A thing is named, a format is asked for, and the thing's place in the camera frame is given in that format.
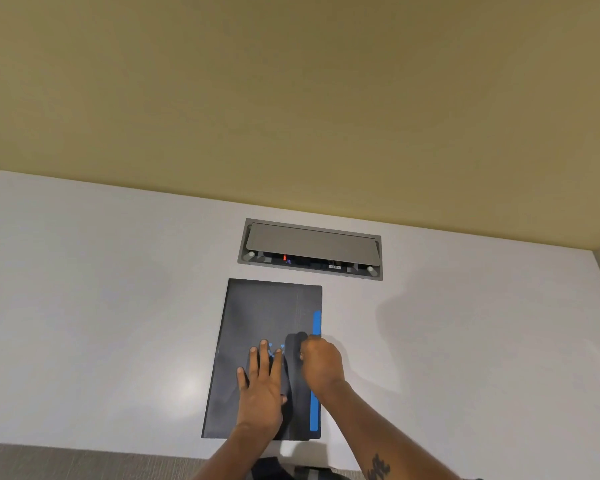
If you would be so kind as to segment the person's dark clothing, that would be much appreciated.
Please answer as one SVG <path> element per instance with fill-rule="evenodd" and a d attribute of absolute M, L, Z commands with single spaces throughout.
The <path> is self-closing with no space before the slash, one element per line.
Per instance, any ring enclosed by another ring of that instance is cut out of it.
<path fill-rule="evenodd" d="M 330 468 L 281 463 L 277 457 L 259 458 L 245 480 L 351 480 Z"/>

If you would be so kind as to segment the person's left forearm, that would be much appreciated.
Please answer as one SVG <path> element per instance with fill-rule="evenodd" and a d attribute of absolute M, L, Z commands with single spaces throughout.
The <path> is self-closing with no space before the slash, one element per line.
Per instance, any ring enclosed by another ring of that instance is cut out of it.
<path fill-rule="evenodd" d="M 248 473 L 273 441 L 278 429 L 238 424 L 222 446 L 206 460 L 192 480 L 246 480 Z"/>

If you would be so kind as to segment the grey recessed desk power box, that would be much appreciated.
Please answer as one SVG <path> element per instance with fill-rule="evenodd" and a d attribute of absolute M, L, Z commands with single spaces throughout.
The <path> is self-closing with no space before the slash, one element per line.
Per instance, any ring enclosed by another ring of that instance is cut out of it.
<path fill-rule="evenodd" d="M 320 230 L 331 230 L 337 232 L 343 232 L 353 235 L 362 235 L 366 237 L 374 238 L 379 247 L 380 256 L 382 259 L 382 264 L 380 266 L 368 266 L 364 264 L 350 263 L 350 262 L 341 262 L 341 261 L 333 261 L 333 260 L 321 260 L 316 258 L 307 258 L 307 257 L 296 257 L 292 255 L 282 255 L 275 254 L 269 252 L 262 251 L 249 251 L 246 249 L 246 239 L 248 236 L 248 231 L 250 225 L 254 222 L 263 222 L 263 223 L 279 223 L 290 226 L 298 226 L 312 229 L 320 229 Z M 343 230 L 333 230 L 328 228 L 319 228 L 312 226 L 303 226 L 303 225 L 294 225 L 289 223 L 280 223 L 274 221 L 266 221 L 262 219 L 251 219 L 247 218 L 244 222 L 244 227 L 242 231 L 242 237 L 240 240 L 240 249 L 238 252 L 237 258 L 238 264 L 243 265 L 253 265 L 253 266 L 261 266 L 261 267 L 272 267 L 277 269 L 289 269 L 293 271 L 303 271 L 309 273 L 320 273 L 320 274 L 328 274 L 334 276 L 348 276 L 353 278 L 360 278 L 364 280 L 372 280 L 372 281 L 382 281 L 383 280 L 383 243 L 382 237 L 380 235 L 368 234 L 368 233 L 358 233 L 358 232 L 349 232 Z"/>

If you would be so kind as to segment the person's right forearm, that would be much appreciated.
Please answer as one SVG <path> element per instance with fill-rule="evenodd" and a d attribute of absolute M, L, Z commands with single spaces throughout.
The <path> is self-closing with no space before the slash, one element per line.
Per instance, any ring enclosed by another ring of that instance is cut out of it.
<path fill-rule="evenodd" d="M 367 480 L 464 480 L 366 403 L 344 379 L 311 385 Z"/>

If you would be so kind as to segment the person's left hand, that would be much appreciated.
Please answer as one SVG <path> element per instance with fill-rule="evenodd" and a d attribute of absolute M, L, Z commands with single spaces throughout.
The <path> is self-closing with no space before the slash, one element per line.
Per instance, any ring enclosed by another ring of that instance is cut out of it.
<path fill-rule="evenodd" d="M 283 421 L 282 406 L 280 405 L 283 354 L 280 349 L 275 350 L 274 353 L 270 352 L 271 382 L 269 386 L 266 386 L 259 381 L 259 350 L 260 345 L 253 346 L 249 350 L 246 371 L 249 376 L 249 387 L 243 395 L 239 395 L 237 425 L 250 423 L 257 426 L 275 427 L 279 431 Z"/>

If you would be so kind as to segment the black adhesive liner strip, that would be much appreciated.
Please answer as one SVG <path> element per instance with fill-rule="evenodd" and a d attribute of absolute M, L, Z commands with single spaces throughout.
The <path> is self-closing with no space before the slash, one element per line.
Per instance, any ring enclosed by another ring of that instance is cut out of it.
<path fill-rule="evenodd" d="M 282 407 L 283 422 L 280 429 L 281 439 L 289 441 L 308 441 L 312 438 L 310 430 L 311 391 L 302 374 L 301 343 L 308 337 L 300 331 L 290 333 L 285 338 L 283 350 L 283 368 L 281 393 L 287 402 Z"/>

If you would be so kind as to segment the grey power box flap lid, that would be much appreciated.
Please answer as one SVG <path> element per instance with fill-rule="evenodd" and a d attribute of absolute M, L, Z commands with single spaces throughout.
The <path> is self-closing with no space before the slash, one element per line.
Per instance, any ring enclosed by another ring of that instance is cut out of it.
<path fill-rule="evenodd" d="M 296 257 L 316 258 L 380 266 L 382 259 L 374 238 L 279 223 L 250 225 L 246 249 Z"/>

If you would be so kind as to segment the person's right hand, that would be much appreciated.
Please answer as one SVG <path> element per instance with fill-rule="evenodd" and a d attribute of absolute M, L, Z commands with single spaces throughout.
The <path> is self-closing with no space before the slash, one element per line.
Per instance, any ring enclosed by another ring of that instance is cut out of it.
<path fill-rule="evenodd" d="M 342 355 L 336 346 L 318 335 L 309 335 L 300 348 L 301 373 L 310 390 L 323 400 L 346 383 Z"/>

